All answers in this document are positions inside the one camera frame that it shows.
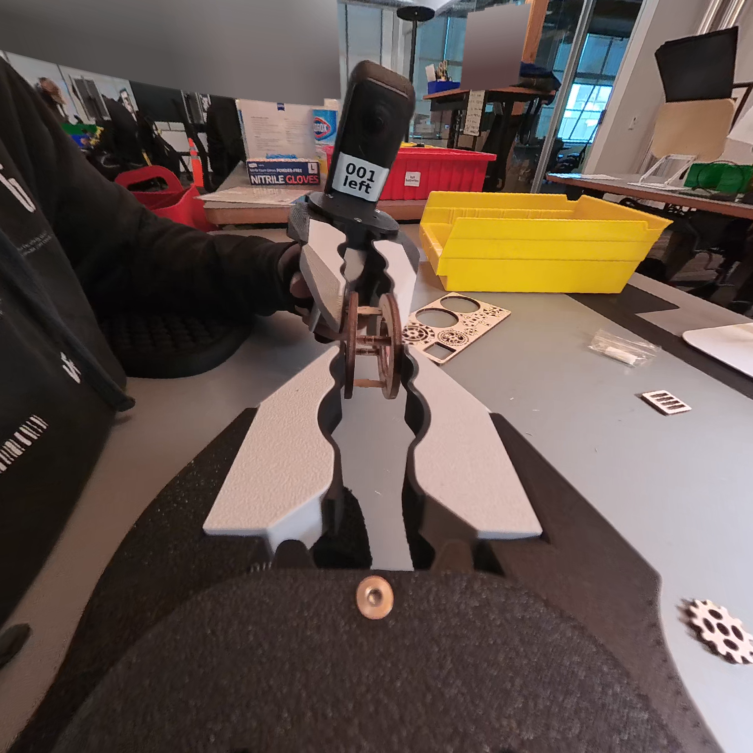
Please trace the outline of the white cardboard box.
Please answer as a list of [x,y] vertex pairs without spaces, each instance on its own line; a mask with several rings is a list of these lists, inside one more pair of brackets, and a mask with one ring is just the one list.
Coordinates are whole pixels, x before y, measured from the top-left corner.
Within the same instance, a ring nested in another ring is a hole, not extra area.
[[313,107],[236,99],[246,159],[316,158]]

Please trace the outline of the black floor lamp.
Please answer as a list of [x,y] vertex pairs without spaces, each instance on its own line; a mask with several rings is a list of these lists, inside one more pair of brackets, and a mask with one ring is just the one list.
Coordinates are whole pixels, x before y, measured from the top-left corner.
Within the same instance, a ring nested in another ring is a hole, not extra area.
[[418,25],[434,18],[435,10],[428,5],[404,5],[396,11],[397,17],[410,23],[410,47],[409,47],[409,81],[413,82],[416,65],[417,30]]

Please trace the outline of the green plastic object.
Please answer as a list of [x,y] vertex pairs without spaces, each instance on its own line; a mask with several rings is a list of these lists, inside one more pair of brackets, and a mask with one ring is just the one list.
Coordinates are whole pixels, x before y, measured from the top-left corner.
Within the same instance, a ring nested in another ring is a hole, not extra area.
[[684,177],[683,186],[712,193],[745,194],[751,189],[752,165],[715,161],[694,163]]

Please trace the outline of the white flat device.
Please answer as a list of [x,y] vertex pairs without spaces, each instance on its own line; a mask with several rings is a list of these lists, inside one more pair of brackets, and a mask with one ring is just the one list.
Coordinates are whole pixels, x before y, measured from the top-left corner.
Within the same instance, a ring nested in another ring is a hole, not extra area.
[[716,361],[752,378],[752,322],[707,327],[682,334],[683,341]]

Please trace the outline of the yellow plastic bin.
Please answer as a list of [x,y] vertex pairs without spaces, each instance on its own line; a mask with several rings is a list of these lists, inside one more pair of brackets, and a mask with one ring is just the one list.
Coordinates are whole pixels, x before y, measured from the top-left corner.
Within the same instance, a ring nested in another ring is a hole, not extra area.
[[450,292],[622,292],[671,220],[590,196],[433,191],[419,235]]

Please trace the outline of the small slotted wooden piece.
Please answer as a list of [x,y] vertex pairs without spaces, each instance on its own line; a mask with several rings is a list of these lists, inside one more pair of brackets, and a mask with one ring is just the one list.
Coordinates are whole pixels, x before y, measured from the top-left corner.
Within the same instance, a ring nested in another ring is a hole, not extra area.
[[640,394],[640,398],[666,417],[690,412],[691,406],[668,391],[656,390]]

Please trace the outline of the wooden spool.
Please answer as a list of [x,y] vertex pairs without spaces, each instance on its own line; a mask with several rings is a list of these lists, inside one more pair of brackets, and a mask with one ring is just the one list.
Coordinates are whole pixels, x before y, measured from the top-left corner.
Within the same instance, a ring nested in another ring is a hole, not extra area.
[[[378,389],[384,398],[396,399],[405,355],[396,296],[386,293],[380,296],[377,306],[361,306],[358,294],[352,293],[346,310],[343,334],[344,399],[351,399],[356,388]],[[375,380],[355,378],[358,356],[376,359],[378,377]]]

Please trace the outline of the red plastic tote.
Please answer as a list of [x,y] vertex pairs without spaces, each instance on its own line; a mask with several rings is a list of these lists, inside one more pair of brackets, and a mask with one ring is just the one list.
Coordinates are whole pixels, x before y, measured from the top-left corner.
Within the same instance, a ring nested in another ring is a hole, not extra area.
[[496,156],[445,147],[401,146],[380,196],[425,200],[433,191],[481,192]]

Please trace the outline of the white wipes canister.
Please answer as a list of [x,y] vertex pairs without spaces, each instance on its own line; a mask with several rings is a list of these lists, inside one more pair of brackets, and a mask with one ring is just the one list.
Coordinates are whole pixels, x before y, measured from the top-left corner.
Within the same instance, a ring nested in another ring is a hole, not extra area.
[[336,142],[339,112],[336,108],[312,108],[312,116],[315,154],[326,166]]

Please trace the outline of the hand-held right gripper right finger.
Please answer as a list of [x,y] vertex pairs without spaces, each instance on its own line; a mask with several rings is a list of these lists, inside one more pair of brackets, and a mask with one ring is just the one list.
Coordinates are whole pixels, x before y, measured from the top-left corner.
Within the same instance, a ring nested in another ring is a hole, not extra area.
[[407,529],[426,541],[538,538],[543,530],[490,411],[406,346]]

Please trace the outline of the wooden side table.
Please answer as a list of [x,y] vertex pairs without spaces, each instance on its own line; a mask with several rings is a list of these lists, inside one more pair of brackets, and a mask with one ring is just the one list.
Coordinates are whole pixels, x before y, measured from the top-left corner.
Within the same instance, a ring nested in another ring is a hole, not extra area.
[[739,313],[744,304],[751,304],[751,193],[738,199],[703,189],[639,184],[636,177],[574,173],[549,173],[547,181],[572,200],[583,195],[602,199],[610,194],[630,208],[670,220],[664,256],[641,262],[638,274],[671,283],[694,257],[708,251],[720,255],[722,261],[715,277],[696,285],[692,295]]

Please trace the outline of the clear plastic bag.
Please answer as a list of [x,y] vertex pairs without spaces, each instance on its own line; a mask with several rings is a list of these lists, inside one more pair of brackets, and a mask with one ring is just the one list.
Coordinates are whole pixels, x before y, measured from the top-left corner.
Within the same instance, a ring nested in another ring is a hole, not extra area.
[[595,353],[629,367],[638,367],[652,362],[661,352],[661,347],[646,340],[620,336],[599,329],[588,345]]

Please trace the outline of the blue glove box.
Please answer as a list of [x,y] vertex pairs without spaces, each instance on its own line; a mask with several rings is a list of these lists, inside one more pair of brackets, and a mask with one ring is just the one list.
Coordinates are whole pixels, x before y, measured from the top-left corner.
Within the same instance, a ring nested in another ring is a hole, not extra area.
[[262,159],[247,160],[249,183],[258,187],[316,187],[321,184],[318,160]]

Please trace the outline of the wooden gear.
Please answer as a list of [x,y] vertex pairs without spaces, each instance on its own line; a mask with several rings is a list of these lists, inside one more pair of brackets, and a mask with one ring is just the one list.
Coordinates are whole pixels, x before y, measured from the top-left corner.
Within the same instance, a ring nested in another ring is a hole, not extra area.
[[701,642],[728,662],[752,664],[752,635],[729,610],[710,600],[688,603],[690,625]]

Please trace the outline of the red plastic basket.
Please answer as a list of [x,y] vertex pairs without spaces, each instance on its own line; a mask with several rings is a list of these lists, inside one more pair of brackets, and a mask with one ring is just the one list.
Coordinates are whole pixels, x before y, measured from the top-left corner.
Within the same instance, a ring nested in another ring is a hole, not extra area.
[[[136,185],[160,180],[163,191],[134,191]],[[163,166],[143,166],[118,174],[115,183],[126,188],[147,209],[161,218],[196,228],[204,232],[217,231],[209,222],[195,184],[183,187],[179,178]]]

